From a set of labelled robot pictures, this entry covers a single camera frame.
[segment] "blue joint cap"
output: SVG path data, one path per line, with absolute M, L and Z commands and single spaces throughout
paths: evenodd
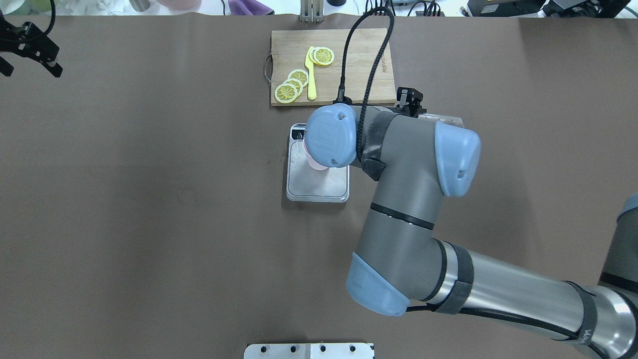
M 461 197 L 470 189 L 480 158 L 476 132 L 438 121 L 434 152 L 441 189 L 446 196 Z
M 306 123 L 308 153 L 326 167 L 346 167 L 357 156 L 357 115 L 345 103 L 321 106 Z
M 348 293 L 357 303 L 384 316 L 402 316 L 410 299 L 399 292 L 356 253 L 346 282 Z
M 620 214 L 618 215 L 618 218 L 620 218 L 620 216 L 624 215 L 625 213 L 634 210 L 638 208 L 638 192 L 634 193 L 631 197 L 629 197 L 626 201 L 625 201 L 625 206 L 623 207 L 623 210 L 620 212 Z

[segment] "lime slice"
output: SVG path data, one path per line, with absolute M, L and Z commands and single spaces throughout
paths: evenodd
M 334 61 L 334 52 L 327 47 L 315 47 L 311 60 L 321 66 L 328 66 Z
M 304 83 L 297 79 L 288 79 L 285 80 L 283 83 L 295 86 L 295 89 L 297 90 L 297 97 L 301 95 L 301 91 L 304 89 Z
M 288 78 L 289 79 L 297 79 L 297 80 L 301 81 L 303 86 L 308 85 L 308 72 L 306 72 L 305 70 L 302 70 L 300 68 L 298 68 L 296 70 L 292 70 L 288 74 Z
M 297 88 L 293 84 L 283 83 L 275 89 L 274 96 L 275 100 L 281 103 L 290 103 L 299 97 L 299 92 L 297 92 Z

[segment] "white metal plate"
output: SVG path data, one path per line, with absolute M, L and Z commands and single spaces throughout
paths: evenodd
M 373 343 L 251 344 L 244 359 L 374 359 Z

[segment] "robotic arm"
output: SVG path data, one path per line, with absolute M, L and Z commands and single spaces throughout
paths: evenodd
M 543 277 L 432 237 L 443 198 L 470 187 L 480 156 L 475 132 L 407 105 L 366 110 L 360 159 L 361 106 L 320 107 L 305 136 L 318 163 L 352 164 L 378 179 L 346 283 L 356 302 L 387 316 L 421 309 L 501 319 L 591 358 L 638 358 L 638 194 L 618 218 L 597 286 Z M 408 307 L 410 300 L 424 305 Z

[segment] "cutting board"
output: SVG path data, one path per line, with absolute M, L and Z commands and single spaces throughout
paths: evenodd
M 383 43 L 386 29 L 358 29 L 352 35 L 346 59 L 346 96 L 353 102 L 363 101 L 367 78 L 375 61 L 379 47 Z M 319 106 L 329 105 L 337 97 L 341 78 L 343 46 L 350 30 L 291 30 L 273 31 L 271 38 L 272 85 L 271 104 L 273 106 Z M 308 47 L 324 46 L 334 51 L 334 62 L 329 66 L 315 65 L 317 98 L 308 100 L 307 86 L 301 96 L 292 103 L 279 103 L 274 98 L 274 90 L 288 78 L 288 74 L 304 66 Z M 368 103 L 390 104 L 396 100 L 394 72 L 390 47 L 386 46 L 383 57 L 376 68 L 375 79 Z

